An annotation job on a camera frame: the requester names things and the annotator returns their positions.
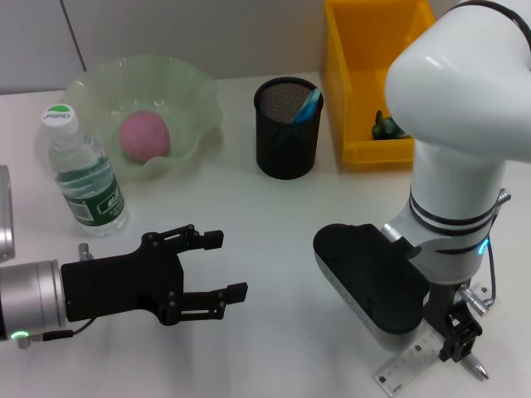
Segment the white grey pen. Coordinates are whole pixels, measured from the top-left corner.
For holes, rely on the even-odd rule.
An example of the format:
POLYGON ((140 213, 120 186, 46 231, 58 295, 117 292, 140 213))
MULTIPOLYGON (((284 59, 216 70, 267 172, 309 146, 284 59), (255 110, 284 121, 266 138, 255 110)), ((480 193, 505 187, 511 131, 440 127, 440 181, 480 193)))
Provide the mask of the white grey pen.
POLYGON ((475 354, 468 354, 460 361, 460 363, 464 368, 474 374, 478 380, 489 380, 490 376, 488 372, 475 354))

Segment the yellow plastic bin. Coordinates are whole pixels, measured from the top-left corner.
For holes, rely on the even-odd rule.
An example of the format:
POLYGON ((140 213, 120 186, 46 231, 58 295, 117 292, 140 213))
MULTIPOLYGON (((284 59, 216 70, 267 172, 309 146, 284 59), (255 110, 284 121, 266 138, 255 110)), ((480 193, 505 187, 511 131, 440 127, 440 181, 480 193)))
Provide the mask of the yellow plastic bin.
POLYGON ((412 165, 411 138, 375 140, 387 71, 436 21, 428 0, 325 0, 327 51, 323 84, 339 165, 356 171, 412 165))

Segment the green glass fruit bowl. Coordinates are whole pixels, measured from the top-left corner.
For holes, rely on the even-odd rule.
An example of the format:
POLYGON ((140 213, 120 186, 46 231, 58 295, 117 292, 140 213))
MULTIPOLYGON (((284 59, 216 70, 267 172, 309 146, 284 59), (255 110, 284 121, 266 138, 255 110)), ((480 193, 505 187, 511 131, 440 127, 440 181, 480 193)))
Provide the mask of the green glass fruit bowl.
POLYGON ((222 110, 217 84, 186 61, 162 55, 135 55, 106 61, 81 74, 61 97, 80 126, 106 151, 116 177, 147 181, 182 168, 202 137, 217 130, 222 110), (133 113, 158 114, 169 132, 164 157, 143 163, 129 158, 119 144, 119 127, 133 113))

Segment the black mesh pen holder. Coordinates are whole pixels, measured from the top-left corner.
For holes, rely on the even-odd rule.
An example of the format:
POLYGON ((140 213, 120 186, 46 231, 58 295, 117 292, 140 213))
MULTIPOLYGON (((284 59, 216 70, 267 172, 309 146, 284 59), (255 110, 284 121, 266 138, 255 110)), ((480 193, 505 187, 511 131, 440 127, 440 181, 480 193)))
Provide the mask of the black mesh pen holder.
POLYGON ((304 120, 296 121, 295 116, 318 89, 305 79, 282 76, 268 80, 255 92, 256 164, 265 174, 291 180, 314 166, 324 97, 315 101, 304 120))

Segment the green plastic wrapper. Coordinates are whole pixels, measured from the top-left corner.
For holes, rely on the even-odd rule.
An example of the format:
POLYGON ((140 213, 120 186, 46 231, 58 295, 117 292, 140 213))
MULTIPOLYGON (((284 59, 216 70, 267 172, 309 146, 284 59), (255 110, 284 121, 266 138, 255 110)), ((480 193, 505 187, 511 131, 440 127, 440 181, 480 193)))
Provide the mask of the green plastic wrapper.
POLYGON ((403 131, 391 116, 385 117, 381 110, 375 115, 375 122, 372 126, 373 140, 406 139, 411 136, 403 131))

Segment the pink peach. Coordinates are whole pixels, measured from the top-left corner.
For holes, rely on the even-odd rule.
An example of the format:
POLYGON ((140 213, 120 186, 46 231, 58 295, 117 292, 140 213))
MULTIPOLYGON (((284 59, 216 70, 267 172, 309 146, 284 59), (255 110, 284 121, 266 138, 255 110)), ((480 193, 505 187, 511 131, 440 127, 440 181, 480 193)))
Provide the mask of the pink peach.
POLYGON ((130 114, 119 126, 119 145, 135 161, 147 162, 169 153, 168 127, 155 112, 140 110, 130 114))

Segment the clear green-label water bottle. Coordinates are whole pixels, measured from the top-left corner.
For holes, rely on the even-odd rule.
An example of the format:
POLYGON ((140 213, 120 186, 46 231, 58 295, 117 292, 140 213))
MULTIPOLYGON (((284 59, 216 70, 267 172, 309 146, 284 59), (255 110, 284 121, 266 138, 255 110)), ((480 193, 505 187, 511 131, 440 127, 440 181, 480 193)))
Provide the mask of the clear green-label water bottle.
POLYGON ((73 107, 41 114, 48 167, 73 217, 89 235, 112 235, 128 220, 124 196, 104 149, 80 125, 73 107))

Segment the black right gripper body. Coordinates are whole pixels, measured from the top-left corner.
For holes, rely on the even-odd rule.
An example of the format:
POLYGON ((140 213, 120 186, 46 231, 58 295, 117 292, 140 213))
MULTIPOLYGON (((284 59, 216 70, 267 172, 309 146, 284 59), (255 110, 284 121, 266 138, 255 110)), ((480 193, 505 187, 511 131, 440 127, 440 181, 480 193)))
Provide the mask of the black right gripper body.
POLYGON ((457 320, 463 325, 469 323, 469 311, 463 305, 456 311, 453 310, 454 298, 460 284, 436 284, 430 282, 430 291, 427 302, 423 307, 424 319, 437 332, 450 332, 454 327, 450 315, 456 315, 457 320))

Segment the blue scissors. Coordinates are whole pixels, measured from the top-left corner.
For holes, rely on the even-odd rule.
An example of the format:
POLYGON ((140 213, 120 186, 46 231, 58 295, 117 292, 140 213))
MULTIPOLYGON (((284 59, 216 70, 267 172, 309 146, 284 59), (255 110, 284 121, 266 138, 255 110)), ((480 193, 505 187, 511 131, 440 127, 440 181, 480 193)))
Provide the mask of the blue scissors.
POLYGON ((319 88, 315 88, 309 92, 304 103, 300 106, 295 116, 292 118, 292 124, 302 124, 310 120, 321 100, 322 93, 319 88))

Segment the transparent plastic ruler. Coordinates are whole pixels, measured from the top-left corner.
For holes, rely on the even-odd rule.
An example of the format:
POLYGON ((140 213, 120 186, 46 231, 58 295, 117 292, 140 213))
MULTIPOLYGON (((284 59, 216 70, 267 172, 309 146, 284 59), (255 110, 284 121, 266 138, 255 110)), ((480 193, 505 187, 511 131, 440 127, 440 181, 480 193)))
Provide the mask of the transparent plastic ruler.
MULTIPOLYGON (((484 284, 463 284, 457 289, 454 304, 460 301, 467 303, 478 322, 478 317, 485 316, 492 309, 495 295, 484 284)), ((389 398, 397 398, 428 368, 442 362, 439 359, 439 351, 445 341, 442 333, 424 319, 413 339, 373 373, 373 379, 389 398)))

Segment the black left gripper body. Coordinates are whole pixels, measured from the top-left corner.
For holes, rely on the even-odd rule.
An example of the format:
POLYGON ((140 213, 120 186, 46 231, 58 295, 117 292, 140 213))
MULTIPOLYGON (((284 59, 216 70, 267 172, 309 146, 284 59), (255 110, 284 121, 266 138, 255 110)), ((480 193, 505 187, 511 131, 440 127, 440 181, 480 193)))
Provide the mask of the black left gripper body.
POLYGON ((164 326, 180 321, 183 267, 177 246, 157 233, 142 236, 132 253, 61 266, 66 317, 71 323, 144 310, 164 326))

